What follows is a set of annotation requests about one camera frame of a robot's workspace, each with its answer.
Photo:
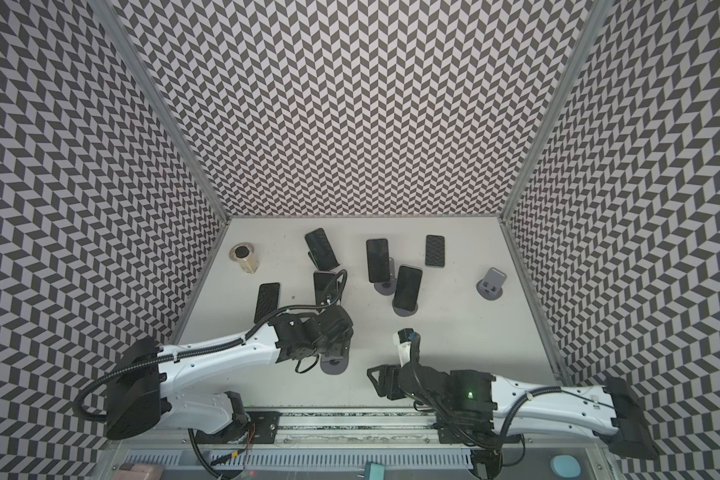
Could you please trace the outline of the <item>teal phone on black stand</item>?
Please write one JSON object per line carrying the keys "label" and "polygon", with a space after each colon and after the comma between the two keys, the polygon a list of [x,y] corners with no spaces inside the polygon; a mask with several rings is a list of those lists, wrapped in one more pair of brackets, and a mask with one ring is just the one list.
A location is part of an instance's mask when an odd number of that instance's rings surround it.
{"label": "teal phone on black stand", "polygon": [[304,239],[308,247],[308,252],[311,252],[315,257],[325,259],[326,261],[338,262],[328,236],[323,228],[318,228],[307,233],[304,236]]}

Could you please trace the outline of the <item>spice jar with black lid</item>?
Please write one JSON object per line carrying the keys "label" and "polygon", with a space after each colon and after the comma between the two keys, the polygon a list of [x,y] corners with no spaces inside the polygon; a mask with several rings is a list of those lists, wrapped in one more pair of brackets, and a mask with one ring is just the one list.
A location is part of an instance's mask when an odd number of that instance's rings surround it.
{"label": "spice jar with black lid", "polygon": [[259,268],[258,256],[251,243],[243,242],[232,247],[229,251],[229,258],[247,274],[255,274]]}

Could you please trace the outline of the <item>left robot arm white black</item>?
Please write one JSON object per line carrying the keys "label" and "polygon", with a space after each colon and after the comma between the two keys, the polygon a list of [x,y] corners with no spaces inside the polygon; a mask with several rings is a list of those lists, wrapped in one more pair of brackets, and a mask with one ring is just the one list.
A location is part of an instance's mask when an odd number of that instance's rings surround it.
{"label": "left robot arm white black", "polygon": [[338,357],[353,335],[340,305],[262,318],[250,331],[195,344],[160,347],[138,341],[123,355],[120,374],[106,383],[105,436],[136,437],[153,428],[217,435],[245,419],[239,393],[203,393],[198,385],[236,370]]}

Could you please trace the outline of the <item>grey round stand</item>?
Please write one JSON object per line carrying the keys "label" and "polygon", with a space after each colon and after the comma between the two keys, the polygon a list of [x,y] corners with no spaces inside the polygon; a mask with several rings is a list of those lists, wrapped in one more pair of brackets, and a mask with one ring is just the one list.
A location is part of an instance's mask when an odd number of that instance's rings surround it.
{"label": "grey round stand", "polygon": [[389,279],[385,282],[374,283],[375,290],[383,296],[392,296],[396,291],[397,278],[395,276],[395,264],[392,257],[388,258]]}
{"label": "grey round stand", "polygon": [[348,356],[322,356],[320,359],[320,369],[326,375],[340,375],[347,370],[348,365]]}
{"label": "grey round stand", "polygon": [[392,302],[393,311],[400,317],[410,317],[417,313],[418,303],[403,300],[394,300]]}
{"label": "grey round stand", "polygon": [[491,267],[476,284],[478,294],[489,301],[498,300],[503,295],[503,286],[508,276],[501,270]]}

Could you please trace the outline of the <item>silver aluminium corner post right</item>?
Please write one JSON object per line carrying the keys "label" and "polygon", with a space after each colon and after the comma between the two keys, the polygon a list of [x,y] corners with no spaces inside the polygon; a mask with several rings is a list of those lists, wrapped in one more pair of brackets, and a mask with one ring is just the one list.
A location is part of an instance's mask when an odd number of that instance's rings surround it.
{"label": "silver aluminium corner post right", "polygon": [[612,6],[613,1],[611,0],[596,0],[592,2],[588,17],[579,37],[574,43],[571,55],[553,91],[548,108],[542,116],[539,129],[531,141],[528,153],[521,163],[518,176],[501,211],[500,219],[503,224],[509,222],[510,217],[517,208],[589,53],[606,23]]}

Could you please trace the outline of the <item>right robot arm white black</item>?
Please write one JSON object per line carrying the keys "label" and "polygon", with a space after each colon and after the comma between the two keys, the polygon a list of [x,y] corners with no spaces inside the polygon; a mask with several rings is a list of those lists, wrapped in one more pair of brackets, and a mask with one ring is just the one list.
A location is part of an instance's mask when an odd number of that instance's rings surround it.
{"label": "right robot arm white black", "polygon": [[367,376],[378,396],[412,400],[434,413],[438,430],[467,446],[498,450],[522,435],[571,435],[599,440],[622,458],[656,460],[661,454],[641,401],[621,378],[594,386],[543,386],[413,362],[372,367]]}

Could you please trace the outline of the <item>black folding phone stand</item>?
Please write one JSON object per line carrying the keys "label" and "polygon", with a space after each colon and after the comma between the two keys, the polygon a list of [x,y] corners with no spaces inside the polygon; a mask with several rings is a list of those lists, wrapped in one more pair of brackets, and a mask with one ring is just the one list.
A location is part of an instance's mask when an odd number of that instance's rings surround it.
{"label": "black folding phone stand", "polygon": [[337,271],[340,268],[340,264],[337,261],[326,261],[325,259],[315,257],[311,252],[308,252],[307,255],[317,271],[331,272]]}

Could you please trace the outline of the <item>silver aluminium corner post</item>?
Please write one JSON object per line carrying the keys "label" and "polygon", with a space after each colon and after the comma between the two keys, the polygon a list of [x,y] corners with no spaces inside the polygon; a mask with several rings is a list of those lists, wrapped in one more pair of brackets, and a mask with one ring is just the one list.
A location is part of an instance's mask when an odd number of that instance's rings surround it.
{"label": "silver aluminium corner post", "polygon": [[141,89],[146,101],[154,111],[162,127],[172,140],[181,160],[188,168],[211,208],[220,218],[227,222],[229,215],[220,197],[207,178],[199,160],[181,131],[179,124],[168,108],[162,93],[157,88],[152,75],[148,71],[147,65],[144,63],[123,24],[120,22],[112,2],[90,0],[87,4],[98,18],[99,23],[104,28],[105,33],[122,58],[137,86]]}
{"label": "silver aluminium corner post", "polygon": [[612,6],[613,1],[611,0],[596,0],[592,2],[588,17],[579,37],[574,43],[571,55],[553,91],[548,108],[542,116],[539,129],[531,141],[528,153],[521,163],[518,176],[501,211],[500,219],[503,224],[509,222],[510,217],[517,208],[589,53],[606,23]]}

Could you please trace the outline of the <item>metal base rail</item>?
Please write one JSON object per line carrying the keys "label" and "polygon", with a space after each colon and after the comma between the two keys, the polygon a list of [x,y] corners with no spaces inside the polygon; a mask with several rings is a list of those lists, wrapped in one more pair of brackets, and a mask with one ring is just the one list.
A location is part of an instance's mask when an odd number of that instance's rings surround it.
{"label": "metal base rail", "polygon": [[[434,428],[434,417],[409,408],[392,409],[283,409],[275,420],[255,428],[256,439],[245,452],[247,440],[231,444],[198,446],[203,458],[218,471],[258,472],[357,472],[366,464],[382,465],[385,470],[485,471],[474,465],[476,447],[441,443]],[[563,472],[576,459],[582,477],[588,473],[586,451],[571,442],[534,434],[525,435],[525,455],[521,461],[520,443],[504,447],[504,472],[537,470],[552,472],[553,460],[564,457]],[[151,464],[168,471],[206,474],[190,445],[186,431],[156,431],[126,440],[103,456],[98,478],[112,478],[123,464]]]}

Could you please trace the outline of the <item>teal phone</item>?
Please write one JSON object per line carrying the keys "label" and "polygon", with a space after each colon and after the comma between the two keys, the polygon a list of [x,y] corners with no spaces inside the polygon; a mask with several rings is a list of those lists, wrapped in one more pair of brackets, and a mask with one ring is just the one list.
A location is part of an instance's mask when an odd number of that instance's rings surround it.
{"label": "teal phone", "polygon": [[308,247],[308,252],[311,252],[315,257],[325,259],[326,261],[338,262],[328,236],[323,228],[318,228],[307,233],[304,236],[304,239]]}
{"label": "teal phone", "polygon": [[427,235],[425,240],[425,265],[427,267],[444,268],[445,261],[445,237],[441,235]]}

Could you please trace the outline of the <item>purple edged phone black stand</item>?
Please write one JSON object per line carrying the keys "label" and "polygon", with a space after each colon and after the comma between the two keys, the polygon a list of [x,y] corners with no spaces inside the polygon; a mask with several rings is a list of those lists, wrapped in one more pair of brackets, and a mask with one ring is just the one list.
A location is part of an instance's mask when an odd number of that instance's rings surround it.
{"label": "purple edged phone black stand", "polygon": [[313,273],[313,287],[315,303],[326,305],[334,301],[338,295],[340,281],[336,274],[330,271],[315,271]]}

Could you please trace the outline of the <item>silver aluminium corner post left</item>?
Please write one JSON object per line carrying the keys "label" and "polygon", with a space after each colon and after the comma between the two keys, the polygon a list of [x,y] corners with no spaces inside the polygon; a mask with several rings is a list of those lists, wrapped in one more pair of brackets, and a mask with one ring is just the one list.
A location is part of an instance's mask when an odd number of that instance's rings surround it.
{"label": "silver aluminium corner post left", "polygon": [[181,160],[188,168],[211,208],[220,218],[227,222],[229,215],[220,197],[207,178],[199,160],[181,131],[179,124],[168,108],[162,93],[157,88],[152,75],[148,71],[147,65],[144,63],[123,24],[120,22],[112,2],[90,0],[87,4],[98,18],[99,23],[104,28],[105,33],[122,58],[137,86],[141,89],[146,101],[154,111],[162,127],[172,140]]}

